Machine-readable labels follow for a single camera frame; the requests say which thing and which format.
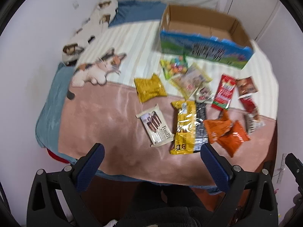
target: orange snack package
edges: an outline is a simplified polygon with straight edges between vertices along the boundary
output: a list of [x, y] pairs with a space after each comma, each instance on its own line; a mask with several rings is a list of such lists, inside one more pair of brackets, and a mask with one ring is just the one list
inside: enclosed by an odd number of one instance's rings
[[234, 153], [242, 145], [242, 143], [249, 140], [249, 135], [243, 129], [240, 122], [236, 120], [231, 130], [224, 136], [219, 137], [217, 143], [220, 144], [231, 157], [233, 157]]
[[232, 122], [226, 109], [223, 109], [222, 117], [216, 120], [204, 120], [204, 126], [209, 136], [209, 143], [213, 144], [219, 137], [230, 131]]

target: black pants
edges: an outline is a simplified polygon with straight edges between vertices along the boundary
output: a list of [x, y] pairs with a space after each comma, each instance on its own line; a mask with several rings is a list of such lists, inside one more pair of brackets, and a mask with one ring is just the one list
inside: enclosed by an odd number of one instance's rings
[[[167, 203], [161, 198], [162, 190], [167, 196]], [[135, 191], [127, 214], [175, 206], [205, 208], [197, 195], [188, 186], [157, 186], [152, 183], [142, 182]]]

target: pink blanket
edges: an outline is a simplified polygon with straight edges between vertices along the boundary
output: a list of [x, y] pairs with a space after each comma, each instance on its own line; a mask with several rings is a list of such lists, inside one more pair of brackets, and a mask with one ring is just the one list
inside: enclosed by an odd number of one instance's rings
[[[170, 144], [151, 148], [151, 141], [136, 114], [159, 104], [167, 124], [175, 132], [176, 114], [171, 102], [179, 97], [156, 97], [140, 104], [136, 89], [107, 82], [83, 88], [72, 88], [73, 100], [66, 98], [59, 133], [59, 152], [74, 158], [86, 155], [99, 142], [105, 147], [105, 158], [100, 170], [109, 175], [126, 175], [158, 183], [182, 185], [214, 185], [200, 153], [171, 155]], [[219, 112], [207, 107], [207, 118], [216, 119]], [[243, 111], [229, 109], [231, 120], [239, 120], [244, 126]], [[217, 143], [216, 151], [232, 165], [240, 165], [246, 171], [255, 171], [265, 159], [275, 120], [263, 117], [266, 126], [251, 135], [251, 141], [243, 143], [231, 158]]]

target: snack bag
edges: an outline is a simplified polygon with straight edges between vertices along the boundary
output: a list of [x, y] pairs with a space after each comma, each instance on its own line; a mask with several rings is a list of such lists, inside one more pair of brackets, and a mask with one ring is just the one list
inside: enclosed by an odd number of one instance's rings
[[152, 141], [151, 147], [159, 147], [174, 140], [174, 134], [169, 130], [158, 104], [148, 110], [137, 114]]
[[254, 85], [254, 82], [252, 81], [252, 77], [244, 78], [244, 79], [238, 79], [237, 80], [237, 87], [239, 91], [239, 97], [246, 96], [248, 94], [256, 93], [258, 92], [257, 88]]
[[222, 117], [216, 120], [204, 120], [204, 125], [209, 137], [209, 143], [213, 144], [219, 137], [230, 131], [232, 122], [226, 109], [223, 109]]
[[171, 84], [182, 93], [186, 100], [190, 98], [202, 82], [210, 81], [212, 81], [212, 78], [210, 78], [195, 62], [185, 74], [174, 76], [170, 80]]
[[209, 103], [211, 104], [214, 101], [215, 94], [209, 87], [209, 84], [203, 82], [201, 86], [197, 89], [195, 93], [195, 99], [198, 103]]
[[200, 152], [201, 146], [208, 142], [208, 135], [203, 123], [206, 120], [206, 104], [196, 102], [196, 139], [194, 143], [194, 153]]
[[175, 101], [172, 106], [178, 110], [177, 132], [171, 154], [192, 154], [196, 134], [196, 105], [194, 101]]
[[185, 56], [180, 55], [178, 58], [171, 60], [160, 60], [163, 68], [164, 77], [166, 80], [178, 73], [186, 73], [188, 64], [185, 60]]
[[220, 111], [224, 108], [227, 109], [234, 93], [235, 86], [236, 80], [233, 77], [222, 74], [212, 107]]
[[151, 79], [135, 78], [134, 84], [141, 104], [156, 96], [167, 96], [164, 86], [156, 74], [153, 74]]
[[244, 115], [246, 131], [248, 134], [253, 133], [257, 129], [265, 126], [261, 116], [259, 115], [258, 108], [253, 102], [251, 96], [246, 96], [239, 99], [248, 114]]
[[217, 143], [219, 143], [228, 152], [228, 154], [233, 157], [234, 153], [242, 143], [249, 140], [249, 135], [245, 132], [240, 122], [236, 120], [231, 130], [224, 136], [219, 137]]

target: cat tail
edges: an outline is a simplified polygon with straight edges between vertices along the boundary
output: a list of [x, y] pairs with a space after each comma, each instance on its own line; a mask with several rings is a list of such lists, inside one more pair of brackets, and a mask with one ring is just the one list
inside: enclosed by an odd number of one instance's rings
[[70, 90], [67, 91], [67, 94], [66, 94], [66, 97], [69, 99], [69, 100], [73, 100], [75, 98], [75, 94], [72, 93]]

